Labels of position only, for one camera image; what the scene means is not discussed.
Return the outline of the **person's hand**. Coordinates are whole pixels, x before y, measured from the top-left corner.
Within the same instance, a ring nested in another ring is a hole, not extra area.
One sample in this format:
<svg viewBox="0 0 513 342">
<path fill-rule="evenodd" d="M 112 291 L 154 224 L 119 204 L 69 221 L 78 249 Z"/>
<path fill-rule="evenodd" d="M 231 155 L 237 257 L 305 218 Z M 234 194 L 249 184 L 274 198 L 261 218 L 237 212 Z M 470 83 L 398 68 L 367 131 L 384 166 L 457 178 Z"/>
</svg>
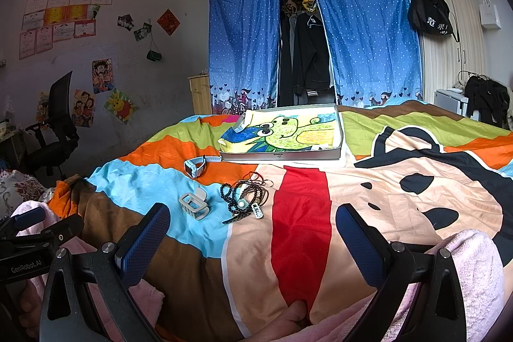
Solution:
<svg viewBox="0 0 513 342">
<path fill-rule="evenodd" d="M 288 306 L 276 319 L 270 322 L 262 330 L 245 338 L 246 342 L 274 341 L 303 329 L 306 324 L 307 305 L 302 300 L 297 300 Z"/>
</svg>

